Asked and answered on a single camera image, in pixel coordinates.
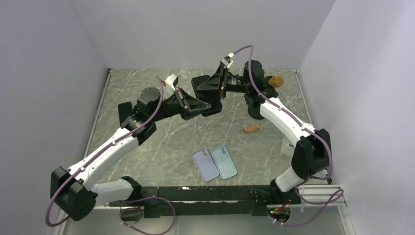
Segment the table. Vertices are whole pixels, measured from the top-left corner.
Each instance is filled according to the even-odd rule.
[[[243,73],[242,69],[231,71],[233,74]],[[135,104],[144,88],[159,87],[156,75],[162,79],[170,74],[177,75],[179,86],[194,96],[191,79],[214,72],[215,69],[111,70],[88,153],[97,149],[119,128],[118,104],[128,101]],[[295,115],[309,122],[294,71],[265,69],[265,75],[279,75],[285,79],[284,85],[277,88],[278,97]],[[222,112],[209,117],[198,116],[185,121],[180,116],[174,116],[158,121],[157,131],[111,167],[98,183],[131,176],[142,186],[269,184],[290,166],[291,158],[280,152],[283,133],[266,119],[251,118],[243,94],[228,93],[222,104]],[[260,125],[260,130],[244,133],[244,126],[256,123]],[[238,174],[226,180],[217,177],[205,182],[193,161],[192,152],[200,148],[211,150],[221,145],[228,149]],[[326,184],[316,180],[309,183]]]

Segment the gray marble surface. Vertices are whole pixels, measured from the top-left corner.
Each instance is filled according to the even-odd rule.
[[[194,95],[191,79],[213,74],[215,69],[119,69],[113,70],[106,90],[89,153],[105,142],[119,127],[117,105],[135,104],[146,87],[159,87],[155,78],[170,74],[179,77],[179,86]],[[240,69],[232,73],[242,73]],[[285,79],[277,88],[281,101],[299,118],[308,122],[305,104],[293,70],[266,69],[266,75]],[[104,174],[99,183],[131,176],[143,186],[203,186],[269,184],[290,166],[290,157],[281,154],[283,134],[268,120],[248,115],[243,94],[228,93],[222,100],[223,110],[209,117],[198,116],[184,121],[180,116],[157,122],[157,131],[139,148],[122,158]],[[244,134],[244,126],[258,123],[260,130]],[[238,174],[223,180],[217,177],[205,182],[193,161],[192,152],[211,150],[224,145]]]

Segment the robotic arm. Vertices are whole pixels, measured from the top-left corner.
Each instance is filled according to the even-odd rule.
[[[305,132],[304,128],[300,128],[287,112],[282,111],[282,108],[286,108],[277,98],[278,93],[274,89],[280,83],[278,82],[280,79],[264,76],[261,63],[252,61],[255,84],[265,96],[280,105],[280,108],[277,108],[260,97],[253,89],[248,76],[248,62],[245,64],[243,76],[233,75],[229,72],[232,62],[231,57],[227,56],[221,61],[213,76],[205,75],[192,79],[192,86],[197,98],[190,96],[177,86],[177,76],[169,76],[164,85],[171,96],[162,101],[154,118],[132,135],[115,142],[149,119],[162,99],[158,89],[144,89],[134,107],[129,103],[131,114],[125,118],[120,117],[121,127],[112,137],[68,170],[58,167],[52,172],[50,197],[53,197],[58,188],[70,176],[81,170],[65,185],[55,199],[55,203],[75,221],[84,218],[95,206],[117,200],[141,198],[141,185],[130,177],[122,177],[110,183],[95,183],[111,165],[118,162],[128,152],[139,147],[156,131],[156,121],[174,115],[180,115],[182,119],[189,120],[199,114],[207,117],[219,113],[222,110],[220,100],[226,97],[228,91],[244,93],[249,115],[255,119],[266,118],[271,121],[295,146],[291,167],[271,181],[272,196],[283,198],[296,185],[327,168],[329,162],[324,146]],[[314,130],[311,124],[305,122],[302,124],[307,129]],[[329,144],[329,134],[324,129],[315,131],[315,133]],[[82,167],[85,162],[90,161],[108,144],[112,144],[112,146],[103,151],[87,167]]]

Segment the purple phone case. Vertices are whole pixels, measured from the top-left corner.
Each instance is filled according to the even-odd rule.
[[[204,181],[207,182],[219,176],[219,171],[207,149],[201,148],[192,153],[192,156]]]

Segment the blue phone case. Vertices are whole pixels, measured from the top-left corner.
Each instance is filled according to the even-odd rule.
[[[207,182],[219,176],[218,169],[207,149],[201,148],[192,153],[192,156],[204,181]]]
[[[214,148],[211,153],[222,179],[228,179],[237,174],[235,165],[225,146]]]

